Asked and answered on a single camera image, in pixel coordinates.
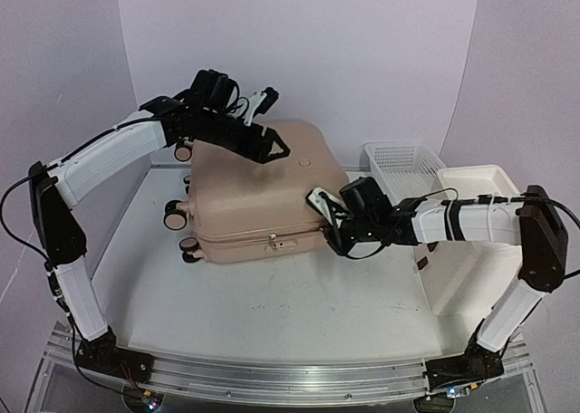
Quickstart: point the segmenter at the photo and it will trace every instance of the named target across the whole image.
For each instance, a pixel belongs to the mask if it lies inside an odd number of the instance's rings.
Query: suitcase zipper
[[[247,239],[224,239],[224,240],[220,240],[220,239],[211,239],[211,238],[206,238],[204,236],[198,235],[197,238],[202,240],[202,241],[206,241],[207,243],[212,243],[212,244],[232,244],[232,243],[240,243],[240,244],[260,244],[260,243],[265,243],[268,244],[268,246],[270,246],[270,248],[272,248],[273,251],[277,251],[277,249],[275,250],[276,247],[276,239],[287,239],[290,237],[294,237],[294,236],[301,236],[301,235],[305,235],[305,234],[312,234],[313,232],[318,232],[321,230],[321,226],[317,226],[317,227],[313,227],[307,230],[303,230],[302,232],[293,232],[291,234],[282,234],[282,235],[277,235],[277,234],[270,234],[268,235],[268,237],[261,237],[261,236],[257,236],[255,238],[247,238]]]

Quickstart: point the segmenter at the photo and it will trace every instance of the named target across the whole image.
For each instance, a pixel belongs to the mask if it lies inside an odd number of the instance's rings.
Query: suitcase
[[[290,147],[287,158],[256,164],[225,149],[195,141],[188,202],[193,238],[181,241],[186,262],[200,258],[233,263],[306,252],[325,246],[322,216],[306,195],[323,187],[338,196],[349,180],[323,134],[305,121],[275,129]]]

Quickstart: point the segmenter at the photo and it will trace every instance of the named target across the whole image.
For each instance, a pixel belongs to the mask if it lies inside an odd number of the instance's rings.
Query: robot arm
[[[539,301],[566,276],[568,234],[546,191],[530,186],[524,195],[471,200],[409,198],[393,206],[373,178],[340,191],[342,201],[316,188],[308,204],[329,224],[324,236],[338,254],[350,257],[359,242],[383,246],[440,241],[489,241],[521,245],[522,265],[492,312],[473,333],[463,355],[427,362],[430,387],[458,379],[477,383],[503,373],[501,350]]]
[[[237,100],[228,105],[235,89],[237,84],[225,74],[200,71],[191,88],[175,98],[150,101],[66,157],[47,166],[37,162],[29,169],[34,225],[50,261],[45,264],[49,284],[54,299],[82,335],[88,353],[77,360],[84,368],[123,378],[119,367],[123,362],[135,380],[145,381],[151,358],[115,346],[115,336],[85,269],[86,236],[71,210],[129,164],[193,140],[221,146],[261,164],[287,157],[290,149],[276,131],[252,122],[255,114],[269,109],[278,93],[268,87],[252,97],[251,110],[248,106],[239,112]],[[280,149],[273,154],[275,145]]]

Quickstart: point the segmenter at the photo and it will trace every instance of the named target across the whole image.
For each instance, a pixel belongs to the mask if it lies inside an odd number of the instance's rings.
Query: white wall
[[[477,0],[120,0],[137,101],[188,87],[198,69],[251,93],[272,85],[267,120],[319,126],[344,165],[377,139],[439,151]]]
[[[544,186],[580,215],[580,0],[479,0],[465,79],[442,151],[448,165],[496,163],[520,190]],[[580,234],[568,227],[568,271]],[[580,406],[580,278],[525,325],[552,412]]]
[[[0,188],[135,110],[117,0],[0,0]],[[75,210],[96,265],[149,162],[128,168]],[[26,187],[5,207],[6,221],[33,235]],[[42,351],[62,315],[43,261],[0,233],[0,395],[22,411]]]

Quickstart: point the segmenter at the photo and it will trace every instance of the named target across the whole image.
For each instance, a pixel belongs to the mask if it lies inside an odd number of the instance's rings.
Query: white plastic basket
[[[372,175],[394,205],[431,192],[438,170],[445,168],[443,161],[422,145],[377,142],[366,144],[364,150]]]

